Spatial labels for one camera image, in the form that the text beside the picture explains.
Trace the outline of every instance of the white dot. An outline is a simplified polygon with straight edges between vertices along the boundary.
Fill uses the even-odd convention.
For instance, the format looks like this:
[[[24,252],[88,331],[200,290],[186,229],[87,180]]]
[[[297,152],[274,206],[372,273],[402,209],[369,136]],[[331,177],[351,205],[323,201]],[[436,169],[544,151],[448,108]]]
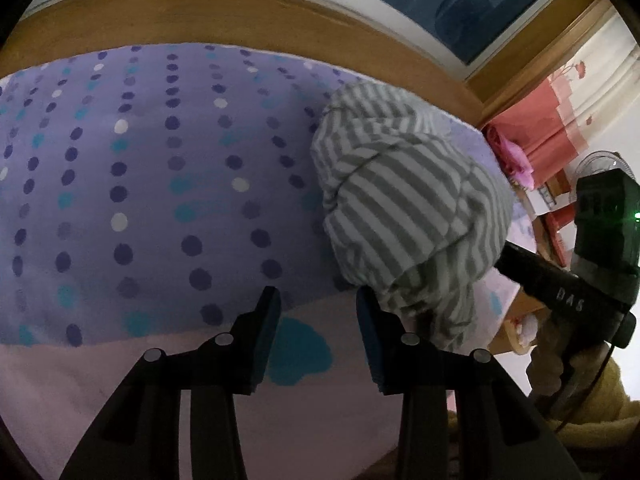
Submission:
[[[118,119],[115,123],[115,126],[113,127],[113,131],[116,132],[118,135],[123,134],[128,129],[129,129],[129,123],[127,123],[127,121],[124,119]]]
[[[129,219],[124,213],[116,213],[111,217],[111,229],[119,233],[120,231],[124,231],[129,225]]]
[[[238,193],[244,193],[245,191],[249,191],[249,181],[238,176],[231,181],[231,187]]]

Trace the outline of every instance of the striped cloth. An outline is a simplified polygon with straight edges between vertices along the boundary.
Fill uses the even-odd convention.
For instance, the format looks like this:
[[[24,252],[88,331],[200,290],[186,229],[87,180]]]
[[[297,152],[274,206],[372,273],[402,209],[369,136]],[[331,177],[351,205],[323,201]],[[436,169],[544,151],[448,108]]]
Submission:
[[[345,279],[390,312],[431,311],[431,341],[456,349],[474,318],[471,285],[506,240],[511,189],[449,142],[442,111],[404,89],[347,84],[322,115],[311,153]]]

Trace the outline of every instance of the purple polka dot bedsheet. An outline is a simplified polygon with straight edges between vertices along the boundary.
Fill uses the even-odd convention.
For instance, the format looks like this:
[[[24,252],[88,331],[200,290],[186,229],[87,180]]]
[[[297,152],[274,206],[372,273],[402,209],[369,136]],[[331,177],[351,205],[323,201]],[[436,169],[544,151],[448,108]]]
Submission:
[[[264,383],[236,398],[249,477],[347,480],[395,445],[401,399],[370,380],[309,153],[331,93],[358,77],[186,43],[0,80],[0,414],[46,480],[146,348],[196,348],[265,285],[285,311]],[[444,115],[501,176],[482,135]],[[535,248],[518,202],[508,239]],[[517,290],[495,269],[476,283],[461,352],[491,341]]]

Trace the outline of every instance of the cable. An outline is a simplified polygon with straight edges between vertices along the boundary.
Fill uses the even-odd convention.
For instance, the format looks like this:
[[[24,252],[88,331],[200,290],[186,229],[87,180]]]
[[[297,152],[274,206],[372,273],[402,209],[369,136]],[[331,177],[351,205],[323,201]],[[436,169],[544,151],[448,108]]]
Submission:
[[[591,392],[593,391],[593,389],[596,387],[596,384],[598,383],[598,381],[600,380],[600,378],[602,377],[602,374],[604,373],[605,368],[607,367],[607,364],[609,363],[609,360],[611,359],[611,354],[613,354],[615,346],[611,345],[609,348],[609,351],[607,352],[607,355],[604,358],[604,361],[602,362],[602,364],[600,365],[600,369],[598,370],[598,373],[596,374],[596,376],[593,378],[593,381],[591,381],[591,384],[589,385],[589,387],[582,393],[582,398],[580,399],[580,402],[578,402],[574,408],[569,412],[569,415],[567,415],[564,420],[562,421],[562,423],[560,424],[560,426],[558,426],[556,428],[556,430],[554,431],[555,434],[560,433],[562,430],[564,430],[564,427],[569,423],[569,421],[574,418],[575,414],[578,412],[578,410],[580,410],[580,408],[582,407],[582,405],[584,404],[584,401],[587,400],[589,398],[589,396],[591,395]]]

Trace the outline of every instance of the curtain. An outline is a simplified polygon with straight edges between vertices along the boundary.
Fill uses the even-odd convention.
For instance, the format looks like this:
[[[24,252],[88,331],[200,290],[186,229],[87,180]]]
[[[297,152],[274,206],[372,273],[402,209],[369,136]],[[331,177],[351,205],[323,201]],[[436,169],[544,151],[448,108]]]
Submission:
[[[639,57],[636,40],[616,13],[571,60],[484,131],[520,146],[539,186],[587,150],[640,95]]]

